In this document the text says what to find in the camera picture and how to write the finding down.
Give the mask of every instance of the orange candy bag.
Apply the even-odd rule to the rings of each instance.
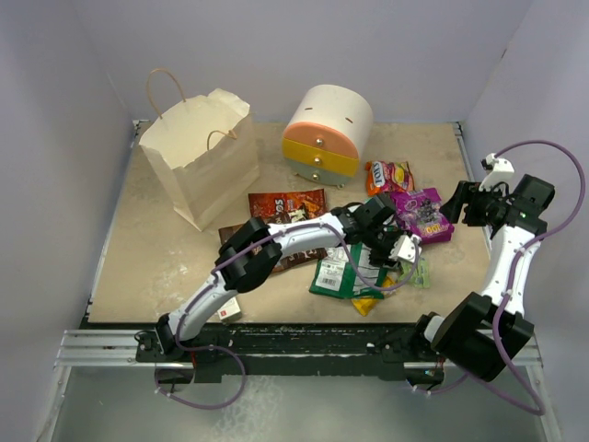
[[[366,191],[370,196],[381,192],[411,192],[415,190],[415,181],[407,161],[402,163],[368,161],[364,170],[368,171]]]
[[[252,216],[269,217],[281,212],[293,212],[305,207],[309,219],[328,211],[323,189],[307,192],[249,193],[249,212]]]

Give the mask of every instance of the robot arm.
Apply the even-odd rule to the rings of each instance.
[[[325,214],[316,219],[300,221],[291,225],[268,224],[266,226],[268,228],[268,235],[271,237],[276,236],[276,238],[272,241],[271,247],[264,251],[266,261],[271,261],[275,265],[276,262],[282,258],[282,256],[290,256],[294,255],[295,253],[317,248],[331,248],[339,246],[340,240],[333,233],[333,231],[320,227],[320,225],[324,224],[332,226],[342,236],[344,236],[341,222],[338,220],[337,216],[332,215],[331,213]],[[289,228],[292,229],[293,227],[296,227],[296,230],[287,232]],[[252,268],[248,269],[248,271],[265,274],[267,273],[268,268],[270,268],[270,271],[273,268],[273,266],[263,267],[263,269]],[[179,338],[181,341],[193,338],[199,334],[204,323],[209,318],[211,318],[211,316],[213,316],[213,314],[219,308],[221,308],[225,302],[240,293],[237,288],[228,289],[230,285],[227,283],[225,279],[226,277],[227,272],[219,272],[216,278],[211,274],[204,284],[188,301],[180,306],[180,308],[169,313],[168,325],[172,331],[175,331],[178,329],[180,318],[184,312],[186,310],[190,311],[190,314],[183,321],[182,327],[180,329]],[[253,290],[253,288],[255,288],[252,288],[251,284],[252,283],[248,284],[249,286],[247,287],[247,291],[249,291],[249,289]],[[204,290],[206,290],[205,295],[193,303],[195,297],[197,297]],[[245,293],[246,287],[242,287],[242,290],[243,291],[241,293]]]
[[[493,380],[505,367],[495,342],[479,329],[492,323],[502,296],[507,291],[509,271],[515,254],[532,238],[547,231],[540,214],[554,198],[554,186],[525,175],[507,195],[497,190],[513,175],[513,167],[493,154],[483,161],[491,173],[482,182],[460,181],[456,192],[440,211],[456,223],[466,204],[463,223],[490,226],[491,263],[480,293],[472,292],[446,318],[432,312],[422,316],[416,330],[432,349],[486,381]],[[534,333],[534,325],[524,320],[524,288],[527,272],[540,243],[528,248],[517,263],[511,300],[501,316],[500,332],[507,354],[513,358]]]
[[[491,164],[490,178],[482,183],[460,181],[455,194],[440,209],[450,222],[456,223],[466,205],[463,223],[491,227],[491,264],[482,290],[470,293],[446,318],[434,312],[422,316],[416,334],[438,354],[490,381],[505,363],[493,339],[479,329],[491,323],[502,302],[514,255],[530,239],[546,232],[547,223],[539,216],[554,197],[554,187],[525,175],[512,193],[504,195],[498,185],[513,174],[511,164],[495,160],[493,155],[484,164]],[[371,249],[373,263],[387,265],[398,259],[413,262],[415,238],[402,230],[385,228],[393,214],[395,206],[390,198],[378,195],[366,204],[339,207],[320,218],[289,225],[266,225],[259,218],[251,218],[221,247],[217,267],[202,287],[179,309],[158,321],[156,334],[162,352],[168,355],[178,342],[197,336],[226,301],[263,284],[282,256],[337,247],[342,242],[362,242]],[[259,246],[255,254],[250,251],[254,246]],[[538,248],[539,243],[527,249],[518,263],[512,300],[501,317],[502,344],[511,358],[534,332],[534,325],[523,317],[523,293],[527,271]]]
[[[395,227],[385,228],[395,205],[385,195],[365,204],[338,207],[319,218],[286,225],[266,225],[251,218],[219,250],[211,276],[180,308],[162,316],[156,334],[164,354],[180,342],[194,338],[204,323],[232,297],[254,290],[268,278],[283,256],[341,244],[362,242],[374,254],[372,261],[387,264],[403,259],[413,262],[415,237]],[[254,244],[260,249],[246,251]]]

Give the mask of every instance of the snack package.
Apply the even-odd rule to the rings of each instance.
[[[250,193],[249,212],[252,216],[267,218],[281,212],[293,212],[305,207],[309,219],[328,211],[323,189],[307,192]]]
[[[389,276],[385,278],[385,282],[383,283],[383,287],[391,287],[392,285],[396,284],[396,282]],[[376,307],[376,304],[380,302],[380,299],[374,299],[373,297],[361,297],[358,299],[352,299],[352,305],[356,307],[358,313],[362,316],[368,315],[370,311]]]
[[[454,226],[439,212],[440,195],[434,188],[414,192],[393,192],[397,222],[401,228],[422,238],[422,244],[445,242],[452,238]]]
[[[366,191],[370,196],[382,192],[411,192],[415,190],[413,174],[407,161],[387,163],[385,161],[368,161],[364,166]]]
[[[401,275],[398,279],[405,279],[407,273],[411,271],[413,264],[410,262],[401,263]],[[419,288],[430,288],[430,267],[425,258],[420,258],[417,268],[409,280],[410,284]]]
[[[303,205],[301,208],[294,210],[293,212],[289,213],[279,213],[274,216],[270,216],[265,218],[264,221],[269,224],[288,224],[293,223],[296,221],[303,221],[308,219],[308,211],[306,207]],[[231,227],[222,227],[219,229],[219,238],[221,239],[221,244],[225,244],[234,233],[236,233],[239,228],[243,226],[239,224],[237,226]],[[286,258],[282,258],[278,261],[278,263],[272,269],[272,273],[283,272],[284,270],[290,269],[291,267],[295,267],[296,265],[302,264],[304,262],[310,262],[314,260],[320,260],[328,256],[325,249],[312,249],[301,253],[296,253],[291,256],[287,256]]]
[[[232,322],[241,318],[241,308],[237,303],[237,299],[232,297],[224,305],[217,310],[217,315],[222,322]]]
[[[387,269],[374,267],[368,261],[370,249],[364,244],[346,246],[362,276],[373,284],[381,286],[387,277]],[[384,299],[383,292],[374,290],[363,283],[356,275],[342,247],[327,249],[327,258],[317,264],[315,278],[309,292],[316,295],[350,299],[353,297],[372,297]]]

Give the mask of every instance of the yellow drawer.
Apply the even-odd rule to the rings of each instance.
[[[360,161],[356,158],[327,152],[312,145],[304,145],[293,140],[283,139],[284,156],[294,161],[314,166],[318,169],[340,173],[346,177],[353,177],[358,170]]]

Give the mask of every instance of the brown paper bag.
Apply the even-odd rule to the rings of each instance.
[[[155,72],[168,74],[182,96],[164,113],[149,87]],[[159,118],[139,144],[174,210],[203,230],[260,176],[249,105],[222,89],[186,99],[176,77],[164,68],[153,70],[145,87]]]

